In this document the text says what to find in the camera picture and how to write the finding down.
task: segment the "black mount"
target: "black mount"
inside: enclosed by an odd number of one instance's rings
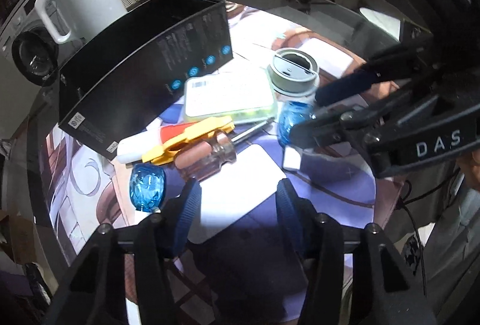
[[[411,271],[378,225],[341,226],[299,198],[288,179],[278,183],[275,199],[286,248],[313,259],[298,325],[338,325],[344,253],[353,253],[352,325],[436,323]],[[128,324],[124,254],[133,253],[142,325],[176,325],[164,261],[181,253],[200,202],[200,185],[189,180],[161,214],[127,228],[100,225],[61,281],[43,323]]]
[[[478,51],[453,39],[444,42],[428,37],[399,44],[318,89],[317,103],[329,106],[373,84],[404,82],[366,108],[319,111],[291,129],[290,141],[302,149],[348,141],[375,177],[404,174],[480,148]]]

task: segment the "clear plastic box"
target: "clear plastic box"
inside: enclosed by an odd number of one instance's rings
[[[277,109],[272,82],[262,68],[194,77],[185,82],[186,122],[230,115],[235,124],[249,124],[276,116]]]

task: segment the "blue glass cup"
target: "blue glass cup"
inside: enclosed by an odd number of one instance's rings
[[[314,108],[308,103],[289,101],[285,102],[278,118],[277,137],[282,146],[290,144],[290,130],[311,118]]]
[[[166,177],[162,167],[135,164],[130,175],[130,200],[135,209],[154,212],[165,198]]]

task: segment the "washing machine door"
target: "washing machine door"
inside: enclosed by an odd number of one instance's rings
[[[36,85],[51,85],[58,68],[59,48],[43,26],[20,33],[11,44],[11,56],[25,78]]]

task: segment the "metal screw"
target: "metal screw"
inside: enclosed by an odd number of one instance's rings
[[[340,120],[341,121],[351,121],[353,119],[353,112],[344,112],[342,115],[340,115]]]
[[[366,144],[375,144],[376,142],[380,141],[380,134],[379,133],[367,133],[363,137],[363,142]]]
[[[152,215],[150,215],[150,220],[154,224],[158,224],[158,222],[160,222],[162,219],[163,219],[163,217],[160,213],[153,213]]]
[[[380,226],[378,226],[376,223],[370,223],[367,225],[367,229],[370,233],[377,234],[381,232]]]
[[[321,224],[325,224],[328,221],[328,215],[325,213],[318,213],[316,220]]]
[[[97,228],[97,232],[100,233],[100,234],[107,234],[111,230],[112,230],[111,224],[101,224]]]

